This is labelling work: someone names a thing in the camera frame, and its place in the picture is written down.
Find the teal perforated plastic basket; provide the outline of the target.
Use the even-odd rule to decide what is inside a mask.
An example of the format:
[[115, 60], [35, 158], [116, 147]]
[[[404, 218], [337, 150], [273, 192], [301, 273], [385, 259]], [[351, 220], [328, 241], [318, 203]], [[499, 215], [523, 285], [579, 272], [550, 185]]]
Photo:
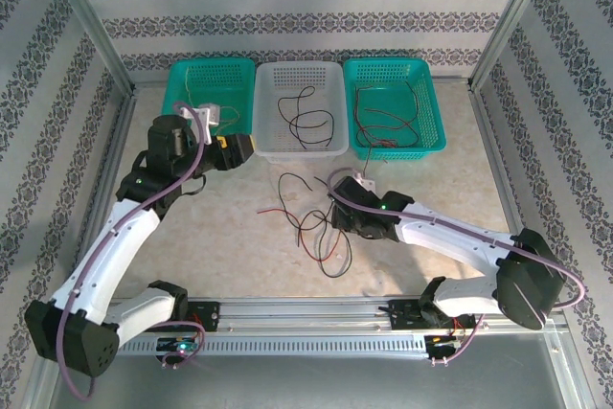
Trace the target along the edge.
[[249, 58], [215, 57], [180, 60], [169, 73], [162, 115], [174, 114], [176, 102], [193, 107], [220, 106], [213, 135], [251, 134], [256, 65]]
[[428, 64], [363, 57], [343, 65], [350, 147], [360, 160], [420, 160], [446, 147]]

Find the white perforated plastic basket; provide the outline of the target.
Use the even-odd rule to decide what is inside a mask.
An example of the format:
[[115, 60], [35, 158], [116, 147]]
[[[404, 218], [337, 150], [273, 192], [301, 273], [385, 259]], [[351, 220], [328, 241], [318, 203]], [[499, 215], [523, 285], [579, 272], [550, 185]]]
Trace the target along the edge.
[[337, 157], [349, 147], [343, 70], [334, 62], [279, 61], [256, 72], [252, 135], [271, 164]]

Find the small controller board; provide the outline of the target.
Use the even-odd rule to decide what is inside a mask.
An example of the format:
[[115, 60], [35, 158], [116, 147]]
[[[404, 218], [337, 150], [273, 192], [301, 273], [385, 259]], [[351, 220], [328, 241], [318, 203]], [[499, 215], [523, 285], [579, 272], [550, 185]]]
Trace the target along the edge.
[[427, 347], [461, 347], [461, 339], [456, 335], [428, 335], [425, 337]]
[[198, 349], [198, 342], [193, 338], [161, 337], [157, 340], [157, 352], [190, 353]]

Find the aluminium floor frame rail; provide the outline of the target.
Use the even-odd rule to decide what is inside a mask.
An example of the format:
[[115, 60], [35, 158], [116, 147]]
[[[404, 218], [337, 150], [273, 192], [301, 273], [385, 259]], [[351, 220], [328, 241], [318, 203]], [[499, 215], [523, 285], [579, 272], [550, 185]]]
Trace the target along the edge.
[[[104, 220], [108, 216], [109, 208], [114, 200], [115, 179], [121, 165], [125, 140], [133, 117], [137, 96], [138, 89], [134, 88], [129, 95], [125, 96], [113, 119], [111, 131], [102, 153], [99, 172], [93, 182], [94, 188], [90, 195], [89, 205], [81, 222], [77, 252], [69, 260], [70, 269], [78, 265], [80, 259], [97, 238], [104, 226]], [[14, 405], [13, 409], [47, 409], [53, 397], [58, 374], [56, 362], [37, 356], [23, 400], [19, 405]]]
[[[447, 82], [461, 82], [461, 83], [469, 83], [469, 78], [461, 77], [457, 75], [439, 75], [433, 76], [432, 80], [434, 83], [447, 83]], [[146, 80], [142, 82], [136, 82], [135, 87], [137, 89], [145, 89], [145, 88], [166, 88], [168, 84], [167, 80]]]
[[[503, 154], [491, 129], [480, 95], [468, 89], [468, 96], [482, 136], [505, 219], [509, 229], [513, 233], [518, 233], [524, 227], [524, 222], [505, 170]], [[553, 311], [544, 332], [547, 356], [551, 361], [564, 407], [566, 409], [598, 409], [597, 400], [589, 386], [588, 375], [580, 361], [578, 342], [573, 335], [571, 313], [570, 308]]]

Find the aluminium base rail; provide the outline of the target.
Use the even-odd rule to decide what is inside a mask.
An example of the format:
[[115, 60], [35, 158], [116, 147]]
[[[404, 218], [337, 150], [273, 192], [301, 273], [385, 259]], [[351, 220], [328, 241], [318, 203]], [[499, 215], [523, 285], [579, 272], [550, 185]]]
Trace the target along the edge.
[[191, 299], [220, 303], [216, 332], [390, 330], [390, 300], [414, 296]]

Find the aluminium frame post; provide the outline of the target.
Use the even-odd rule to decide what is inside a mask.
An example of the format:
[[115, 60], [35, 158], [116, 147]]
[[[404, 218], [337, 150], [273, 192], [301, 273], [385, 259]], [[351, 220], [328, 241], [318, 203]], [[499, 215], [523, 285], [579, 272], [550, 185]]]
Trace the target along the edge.
[[521, 20], [530, 2], [531, 0], [509, 0], [478, 63], [468, 79], [468, 88], [470, 91], [475, 92], [483, 86], [495, 61], [506, 47], [507, 41]]
[[109, 70], [119, 88], [125, 95], [131, 94], [134, 83], [90, 0], [68, 1], [77, 15], [81, 26], [92, 39], [106, 68]]

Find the grey metal base plate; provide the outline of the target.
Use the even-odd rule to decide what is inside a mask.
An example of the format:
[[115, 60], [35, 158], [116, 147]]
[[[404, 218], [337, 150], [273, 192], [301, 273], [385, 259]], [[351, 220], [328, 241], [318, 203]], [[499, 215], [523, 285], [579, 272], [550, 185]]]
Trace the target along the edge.
[[118, 359], [80, 402], [62, 384], [50, 409], [566, 409], [552, 371], [528, 361], [444, 367], [399, 359], [199, 358], [177, 371]]

